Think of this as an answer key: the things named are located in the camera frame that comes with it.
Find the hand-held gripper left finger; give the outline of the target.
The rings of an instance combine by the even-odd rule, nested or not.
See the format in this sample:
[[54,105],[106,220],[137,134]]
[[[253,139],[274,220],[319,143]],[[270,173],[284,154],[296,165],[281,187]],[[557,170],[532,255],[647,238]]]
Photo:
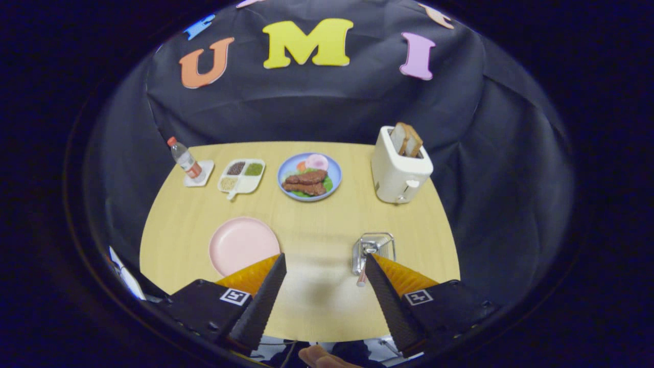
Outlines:
[[217,282],[197,279],[166,298],[166,314],[212,344],[250,354],[259,347],[286,275],[280,253]]

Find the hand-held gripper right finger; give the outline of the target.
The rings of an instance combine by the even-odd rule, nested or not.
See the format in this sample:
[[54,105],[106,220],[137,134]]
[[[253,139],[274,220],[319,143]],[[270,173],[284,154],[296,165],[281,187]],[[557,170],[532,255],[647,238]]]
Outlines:
[[501,310],[460,280],[439,283],[378,254],[367,254],[364,268],[404,358],[450,350]]

